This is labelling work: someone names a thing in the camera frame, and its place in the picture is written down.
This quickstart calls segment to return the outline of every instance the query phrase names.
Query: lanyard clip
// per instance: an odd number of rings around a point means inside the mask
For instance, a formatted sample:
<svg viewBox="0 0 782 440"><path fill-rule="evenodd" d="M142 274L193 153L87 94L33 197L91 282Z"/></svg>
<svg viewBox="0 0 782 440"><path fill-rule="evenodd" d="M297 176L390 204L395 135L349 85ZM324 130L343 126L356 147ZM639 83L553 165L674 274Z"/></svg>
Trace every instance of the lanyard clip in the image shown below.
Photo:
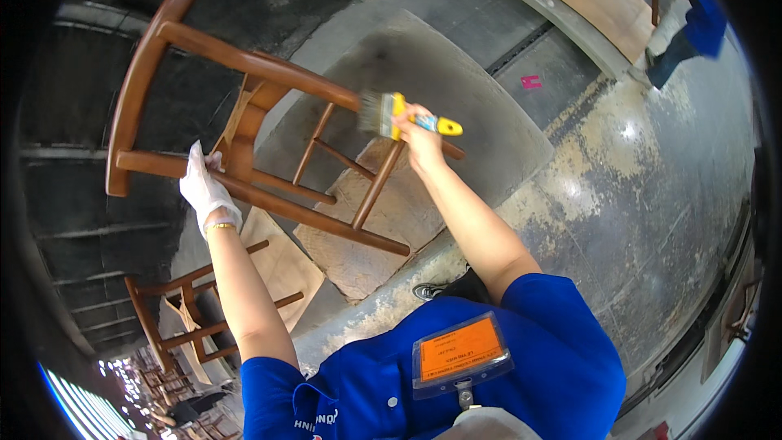
<svg viewBox="0 0 782 440"><path fill-rule="evenodd" d="M471 409L473 407L472 379L457 382L455 386L461 410L467 411L468 409Z"/></svg>

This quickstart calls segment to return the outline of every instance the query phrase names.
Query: blue polo shirt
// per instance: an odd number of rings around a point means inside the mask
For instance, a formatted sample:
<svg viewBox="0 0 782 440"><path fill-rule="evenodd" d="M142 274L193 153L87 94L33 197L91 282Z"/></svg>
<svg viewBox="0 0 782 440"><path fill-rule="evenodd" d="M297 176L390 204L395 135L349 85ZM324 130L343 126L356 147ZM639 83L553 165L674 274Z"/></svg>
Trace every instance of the blue polo shirt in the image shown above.
<svg viewBox="0 0 782 440"><path fill-rule="evenodd" d="M716 58L723 44L727 18L716 0L698 0L686 14L682 30L692 46L704 56Z"/></svg>
<svg viewBox="0 0 782 440"><path fill-rule="evenodd" d="M247 360L245 437L438 435L461 408L456 392L413 399L413 343L488 311L515 367L475 385L474 403L504 408L545 440L603 440L625 393L619 355L572 280L539 273L516 279L499 308L455 297L426 302L391 331L340 348L308 380L278 359Z"/></svg>

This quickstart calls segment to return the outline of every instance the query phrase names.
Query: sneaker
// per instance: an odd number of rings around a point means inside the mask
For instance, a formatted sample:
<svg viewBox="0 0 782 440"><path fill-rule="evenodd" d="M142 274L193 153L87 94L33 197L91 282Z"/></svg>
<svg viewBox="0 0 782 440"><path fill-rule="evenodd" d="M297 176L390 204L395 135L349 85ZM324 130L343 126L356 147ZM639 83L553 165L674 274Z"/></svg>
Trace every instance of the sneaker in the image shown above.
<svg viewBox="0 0 782 440"><path fill-rule="evenodd" d="M651 52L651 50L647 48L646 50L644 50L644 53L645 53L644 56L646 56L646 68L651 68L655 66L656 56Z"/></svg>
<svg viewBox="0 0 782 440"><path fill-rule="evenodd" d="M445 286L435 284L419 284L413 288L413 295L422 301L431 301L436 298L440 292L443 292Z"/></svg>
<svg viewBox="0 0 782 440"><path fill-rule="evenodd" d="M646 72L644 72L643 70L636 67L630 67L627 69L627 73L630 75L630 77L633 78L633 80L640 83L647 90L649 90L652 87L649 77L646 75Z"/></svg>

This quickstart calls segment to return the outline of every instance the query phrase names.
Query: person's leg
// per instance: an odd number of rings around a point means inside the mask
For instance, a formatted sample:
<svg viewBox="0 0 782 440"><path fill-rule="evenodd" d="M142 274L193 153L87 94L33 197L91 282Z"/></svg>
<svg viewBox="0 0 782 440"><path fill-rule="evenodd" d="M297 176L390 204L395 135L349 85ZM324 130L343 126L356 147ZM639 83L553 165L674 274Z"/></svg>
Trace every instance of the person's leg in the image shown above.
<svg viewBox="0 0 782 440"><path fill-rule="evenodd" d="M695 46L692 46L684 31L679 31L671 39L668 49L663 54L655 57L652 64L649 65L646 71L649 81L653 86L661 89L668 82L679 63L697 56L700 56L698 50L695 49Z"/></svg>
<svg viewBox="0 0 782 440"><path fill-rule="evenodd" d="M442 296L455 296L458 298L469 299L470 301L491 304L489 291L486 289L483 281L473 269L468 269L467 273L451 282L440 291L435 298Z"/></svg>
<svg viewBox="0 0 782 440"><path fill-rule="evenodd" d="M213 392L210 395L201 396L200 398L190 398L188 402L196 413L201 415L204 411L208 411L214 407L214 403L220 401L225 397L224 392Z"/></svg>

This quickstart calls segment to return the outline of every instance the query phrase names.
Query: white glove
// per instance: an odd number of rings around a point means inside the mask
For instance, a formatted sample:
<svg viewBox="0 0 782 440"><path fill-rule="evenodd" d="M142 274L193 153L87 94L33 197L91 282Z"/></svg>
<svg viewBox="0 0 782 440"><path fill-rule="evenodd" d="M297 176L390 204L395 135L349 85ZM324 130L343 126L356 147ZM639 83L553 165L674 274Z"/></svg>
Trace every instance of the white glove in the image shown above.
<svg viewBox="0 0 782 440"><path fill-rule="evenodd" d="M206 218L212 211L220 207L226 208L229 214L228 218L210 221L210 223L229 222L236 226L237 231L242 227L242 212L231 200L231 196L223 184L214 180L206 171L207 164L210 169L222 171L220 168L222 158L223 154L220 152L204 157L201 151L201 141L196 141L190 147L188 171L185 173L185 177L179 180L179 191L195 209L195 218L198 220L198 227L204 239L206 239L206 228L204 228Z"/></svg>

